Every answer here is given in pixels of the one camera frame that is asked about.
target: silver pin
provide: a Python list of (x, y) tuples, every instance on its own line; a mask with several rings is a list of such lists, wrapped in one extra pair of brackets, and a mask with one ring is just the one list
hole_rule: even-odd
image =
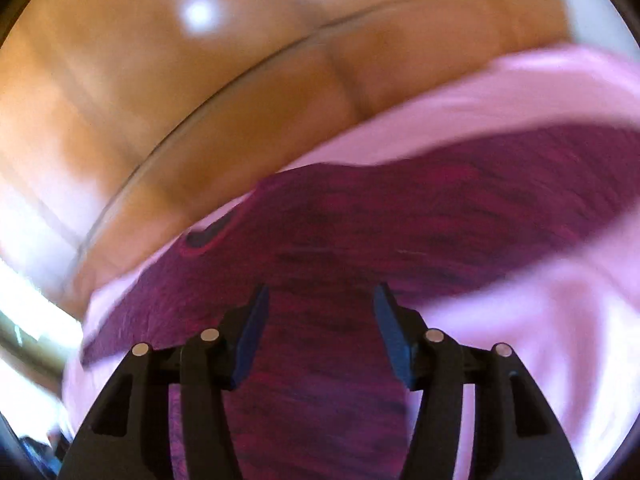
[(495, 353), (501, 357), (509, 357), (513, 354), (513, 349), (507, 343), (498, 343), (495, 346)]
[(437, 328), (430, 328), (424, 334), (424, 338), (432, 343), (442, 343), (444, 341), (444, 334)]
[(138, 343), (131, 349), (131, 353), (136, 357), (142, 357), (149, 352), (149, 345), (146, 343)]
[(211, 343), (220, 337), (220, 332), (216, 328), (207, 328), (200, 334), (200, 339), (204, 342)]

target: pink surface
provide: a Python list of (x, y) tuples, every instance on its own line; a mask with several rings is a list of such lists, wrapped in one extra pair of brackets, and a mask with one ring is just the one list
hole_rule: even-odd
[[(639, 97), (636, 67), (603, 54), (577, 47), (520, 54), (395, 108), (292, 167), (378, 164), (455, 140), (560, 120), (638, 126)], [(199, 224), (211, 223), (231, 206)], [(634, 362), (640, 350), (640, 289), (633, 272), (640, 253), (632, 250), (640, 246), (639, 220), (636, 209), (574, 254), (540, 262), (468, 296), (432, 303), (426, 319), (464, 344), (490, 348), (499, 340), (511, 342), (558, 414), (585, 478), (593, 478), (608, 461), (640, 410), (640, 370)], [(160, 254), (94, 295), (86, 338)], [(524, 308), (509, 309), (514, 303)], [(82, 370), (77, 358), (69, 362), (64, 399), (73, 427), (120, 358), (90, 370)], [(465, 425), (459, 478), (470, 449), (469, 431)]]

